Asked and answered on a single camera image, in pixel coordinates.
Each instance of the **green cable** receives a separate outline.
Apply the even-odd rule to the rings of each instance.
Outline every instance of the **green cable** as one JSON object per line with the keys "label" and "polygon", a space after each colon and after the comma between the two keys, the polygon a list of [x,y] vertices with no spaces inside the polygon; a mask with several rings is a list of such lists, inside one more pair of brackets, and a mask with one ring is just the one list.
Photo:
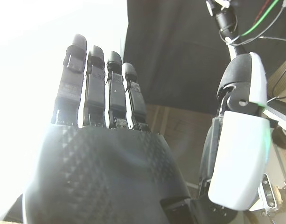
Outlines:
{"label": "green cable", "polygon": [[246,31],[245,33],[241,34],[240,36],[245,36],[245,35],[249,34],[251,31],[253,31],[255,28],[257,28],[257,26],[265,19],[265,17],[270,13],[270,11],[273,9],[273,7],[278,2],[279,2],[279,0],[274,0],[273,3],[268,7],[266,12],[262,15],[262,17],[258,20],[258,22],[256,22],[256,24],[254,26],[252,26],[252,28],[250,28],[248,31]]}

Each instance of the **black fabric backdrop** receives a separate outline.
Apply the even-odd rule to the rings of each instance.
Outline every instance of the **black fabric backdrop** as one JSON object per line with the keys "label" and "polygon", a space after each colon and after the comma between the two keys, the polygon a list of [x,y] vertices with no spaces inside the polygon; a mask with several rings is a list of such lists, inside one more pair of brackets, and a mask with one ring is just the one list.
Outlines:
{"label": "black fabric backdrop", "polygon": [[[264,2],[232,1],[240,33],[252,26]],[[230,57],[205,0],[127,3],[129,26],[124,62],[135,66],[146,103],[216,113],[216,92]],[[247,37],[263,30],[281,4],[282,1]],[[286,38],[286,9],[265,35]],[[286,42],[259,39],[245,47],[261,56],[267,77],[286,60]]]}

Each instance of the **textured grip pad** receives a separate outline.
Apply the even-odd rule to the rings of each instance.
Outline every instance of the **textured grip pad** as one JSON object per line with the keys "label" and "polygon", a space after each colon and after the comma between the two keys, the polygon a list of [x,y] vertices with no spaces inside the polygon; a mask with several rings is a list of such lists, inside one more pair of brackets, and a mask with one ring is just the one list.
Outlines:
{"label": "textured grip pad", "polygon": [[166,224],[160,200],[189,197],[161,135],[51,125],[24,193],[28,224]]}

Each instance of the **white background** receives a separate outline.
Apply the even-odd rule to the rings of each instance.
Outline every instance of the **white background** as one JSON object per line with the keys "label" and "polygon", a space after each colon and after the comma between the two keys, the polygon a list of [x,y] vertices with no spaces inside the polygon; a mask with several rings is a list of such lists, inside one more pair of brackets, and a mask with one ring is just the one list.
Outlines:
{"label": "white background", "polygon": [[34,170],[74,35],[120,53],[125,22],[126,0],[0,1],[0,215]]}

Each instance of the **red wire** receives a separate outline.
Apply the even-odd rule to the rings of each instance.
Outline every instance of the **red wire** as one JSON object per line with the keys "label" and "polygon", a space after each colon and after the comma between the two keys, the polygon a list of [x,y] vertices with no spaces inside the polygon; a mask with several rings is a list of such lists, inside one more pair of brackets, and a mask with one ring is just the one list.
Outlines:
{"label": "red wire", "polygon": [[253,24],[253,25],[255,25],[255,23],[258,21],[258,19],[260,18],[261,14],[264,12],[264,9],[266,8],[266,6],[268,5],[269,2],[270,2],[270,0],[266,0],[266,1],[265,1],[264,5],[262,6],[262,8],[261,8],[261,10],[260,10],[260,12],[259,12],[259,14],[258,14],[257,17],[255,18],[255,21],[254,21],[254,24]]}

